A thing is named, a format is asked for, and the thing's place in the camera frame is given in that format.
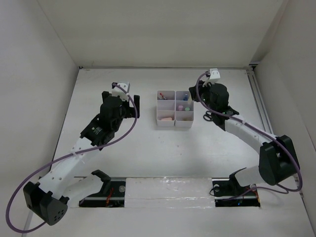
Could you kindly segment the black-handled scissors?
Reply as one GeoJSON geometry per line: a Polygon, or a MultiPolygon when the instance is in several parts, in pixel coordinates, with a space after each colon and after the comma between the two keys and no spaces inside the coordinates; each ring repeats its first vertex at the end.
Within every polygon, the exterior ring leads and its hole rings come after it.
{"type": "Polygon", "coordinates": [[[206,111],[205,114],[203,115],[203,119],[205,121],[213,121],[211,115],[212,115],[211,111],[206,111]]]}

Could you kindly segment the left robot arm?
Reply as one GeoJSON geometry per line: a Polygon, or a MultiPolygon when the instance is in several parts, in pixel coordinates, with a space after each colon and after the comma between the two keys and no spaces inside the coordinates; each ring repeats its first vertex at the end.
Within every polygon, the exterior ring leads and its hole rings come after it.
{"type": "Polygon", "coordinates": [[[27,207],[44,223],[53,226],[71,206],[77,206],[85,197],[110,191],[111,178],[101,170],[95,170],[82,181],[71,184],[74,176],[101,150],[112,144],[112,139],[124,119],[140,117],[140,96],[131,98],[127,92],[102,93],[100,112],[80,133],[80,137],[64,158],[36,183],[27,181],[23,194],[27,207]]]}

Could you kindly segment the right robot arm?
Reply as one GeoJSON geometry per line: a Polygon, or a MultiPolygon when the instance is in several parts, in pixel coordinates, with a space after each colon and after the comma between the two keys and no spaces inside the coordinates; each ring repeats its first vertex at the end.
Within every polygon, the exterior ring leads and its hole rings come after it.
{"type": "Polygon", "coordinates": [[[229,93],[224,85],[200,81],[190,87],[189,92],[193,101],[201,102],[208,108],[211,120],[218,127],[248,144],[259,155],[257,166],[243,168],[230,175],[228,188],[231,193],[238,195],[252,184],[278,185],[300,173],[292,140],[286,135],[266,133],[246,122],[238,111],[229,106],[229,93]]]}

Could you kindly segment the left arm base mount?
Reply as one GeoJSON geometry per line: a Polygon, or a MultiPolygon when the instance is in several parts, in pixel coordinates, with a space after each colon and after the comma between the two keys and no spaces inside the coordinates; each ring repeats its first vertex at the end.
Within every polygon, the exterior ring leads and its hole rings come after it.
{"type": "Polygon", "coordinates": [[[121,208],[125,206],[126,178],[111,178],[101,170],[92,172],[101,178],[103,185],[100,191],[93,193],[79,202],[79,207],[121,208]]]}

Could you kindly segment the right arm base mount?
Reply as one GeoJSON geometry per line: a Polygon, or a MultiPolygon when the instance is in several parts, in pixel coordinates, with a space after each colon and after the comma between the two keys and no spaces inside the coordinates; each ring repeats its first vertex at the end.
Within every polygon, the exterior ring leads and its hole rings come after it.
{"type": "Polygon", "coordinates": [[[214,197],[215,207],[261,207],[258,192],[250,185],[242,187],[235,177],[213,178],[209,192],[214,197]]]}

